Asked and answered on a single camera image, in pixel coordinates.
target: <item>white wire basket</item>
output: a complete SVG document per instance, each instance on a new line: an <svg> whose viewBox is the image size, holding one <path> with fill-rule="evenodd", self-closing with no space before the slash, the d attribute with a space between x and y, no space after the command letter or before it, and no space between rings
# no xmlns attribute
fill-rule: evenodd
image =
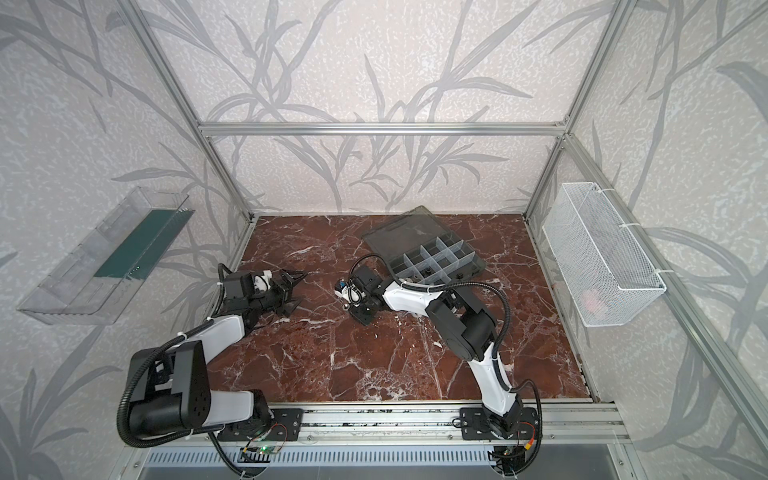
<svg viewBox="0 0 768 480"><path fill-rule="evenodd" d="M585 326L626 325L667 291L595 183L562 184L543 230Z"/></svg>

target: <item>red marble surface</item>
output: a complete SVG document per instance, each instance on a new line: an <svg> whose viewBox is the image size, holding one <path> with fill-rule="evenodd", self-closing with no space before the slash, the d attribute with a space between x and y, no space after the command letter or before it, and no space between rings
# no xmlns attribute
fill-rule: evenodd
<svg viewBox="0 0 768 480"><path fill-rule="evenodd" d="M447 350L429 319L382 312L363 326L333 295L334 283L369 253L361 234L388 219L261 217L239 270L308 271L294 290L305 300L289 319L265 316L268 326L213 360L211 388L261 389L270 402L480 399L471 370ZM509 297L513 324L501 355L510 380L533 379L545 398L588 397L522 217L441 220L487 262L477 278L498 284ZM376 259L366 262L386 274ZM492 294L475 294L502 318Z"/></svg>

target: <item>side wall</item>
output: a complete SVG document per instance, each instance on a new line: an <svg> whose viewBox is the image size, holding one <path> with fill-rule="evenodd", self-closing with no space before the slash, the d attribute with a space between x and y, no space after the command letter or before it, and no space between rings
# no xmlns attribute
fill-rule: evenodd
<svg viewBox="0 0 768 480"><path fill-rule="evenodd" d="M0 6L0 476L96 479L132 353L198 321L244 232L111 2ZM111 326L46 326L24 296L134 187L195 213Z"/></svg>
<svg viewBox="0 0 768 480"><path fill-rule="evenodd" d="M576 136L768 392L768 3L638 2ZM768 478L768 459L663 300L585 329L531 226L589 373L620 407L651 478Z"/></svg>
<svg viewBox="0 0 768 480"><path fill-rule="evenodd" d="M561 121L614 4L139 3L208 122ZM254 211L520 213L553 142L231 137L217 147Z"/></svg>

